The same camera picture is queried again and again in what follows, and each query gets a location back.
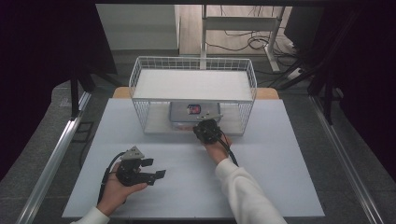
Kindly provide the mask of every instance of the white sleeve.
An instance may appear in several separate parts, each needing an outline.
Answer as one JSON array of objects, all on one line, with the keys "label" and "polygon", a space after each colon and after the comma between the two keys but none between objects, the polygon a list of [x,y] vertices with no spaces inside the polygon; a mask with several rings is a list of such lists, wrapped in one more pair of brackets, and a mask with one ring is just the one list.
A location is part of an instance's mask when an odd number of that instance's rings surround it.
[{"label": "white sleeve", "polygon": [[233,216],[239,224],[284,224],[285,219],[265,197],[256,180],[244,168],[237,167],[229,159],[216,167],[216,176],[227,196]]},{"label": "white sleeve", "polygon": [[91,208],[91,210],[85,215],[82,219],[76,222],[72,222],[72,224],[107,224],[110,220],[105,214],[103,214],[96,207]]}]

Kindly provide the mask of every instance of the black cloth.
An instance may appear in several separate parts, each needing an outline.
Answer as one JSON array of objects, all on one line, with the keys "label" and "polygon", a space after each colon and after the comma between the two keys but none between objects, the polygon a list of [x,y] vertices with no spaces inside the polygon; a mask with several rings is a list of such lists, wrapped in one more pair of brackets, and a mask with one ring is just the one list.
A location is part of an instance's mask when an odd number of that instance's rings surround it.
[{"label": "black cloth", "polygon": [[367,5],[335,57],[340,106],[396,180],[396,6]]},{"label": "black cloth", "polygon": [[1,1],[0,176],[19,157],[51,103],[54,87],[86,65],[116,73],[95,4]]}]

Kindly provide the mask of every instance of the human hand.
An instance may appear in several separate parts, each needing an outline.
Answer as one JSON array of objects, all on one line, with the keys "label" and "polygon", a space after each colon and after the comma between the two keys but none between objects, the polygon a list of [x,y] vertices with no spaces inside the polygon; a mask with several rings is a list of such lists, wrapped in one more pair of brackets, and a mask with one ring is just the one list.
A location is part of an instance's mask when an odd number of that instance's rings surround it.
[{"label": "human hand", "polygon": [[111,173],[108,175],[102,200],[96,206],[97,209],[108,217],[125,202],[126,198],[130,194],[145,189],[148,186],[146,183],[136,184],[131,187],[123,186],[116,177],[116,172],[117,169],[119,169],[119,166],[120,163],[117,162]]},{"label": "human hand", "polygon": [[[229,147],[233,143],[232,140],[225,134],[221,136],[221,140],[224,143],[228,144]],[[212,160],[215,162],[215,164],[219,164],[222,160],[228,158],[227,150],[219,141],[214,144],[203,144],[203,145],[206,148],[206,151],[209,154],[210,158],[212,158]]]}]

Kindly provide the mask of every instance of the white table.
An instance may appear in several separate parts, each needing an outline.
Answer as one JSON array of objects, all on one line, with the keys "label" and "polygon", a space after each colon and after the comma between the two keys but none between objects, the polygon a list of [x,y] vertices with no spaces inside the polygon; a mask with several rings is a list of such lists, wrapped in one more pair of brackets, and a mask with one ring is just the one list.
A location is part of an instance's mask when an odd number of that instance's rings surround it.
[{"label": "white table", "polygon": [[[131,195],[113,217],[232,218],[214,175],[215,165],[193,133],[144,135],[130,99],[110,99],[63,217],[82,217],[96,205],[100,182],[110,161],[138,146],[151,167],[166,169],[164,179]],[[261,184],[284,217],[322,217],[312,180],[281,100],[257,100],[244,136],[232,151]]]}]

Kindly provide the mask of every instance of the small box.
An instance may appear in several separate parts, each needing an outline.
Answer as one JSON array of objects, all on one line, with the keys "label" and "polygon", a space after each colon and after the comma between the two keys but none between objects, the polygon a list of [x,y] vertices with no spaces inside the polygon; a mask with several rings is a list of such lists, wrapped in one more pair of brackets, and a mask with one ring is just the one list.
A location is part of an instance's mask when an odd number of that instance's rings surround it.
[{"label": "small box", "polygon": [[208,115],[220,115],[219,103],[170,103],[169,120],[175,130],[192,131],[192,127],[198,124],[199,118]]}]

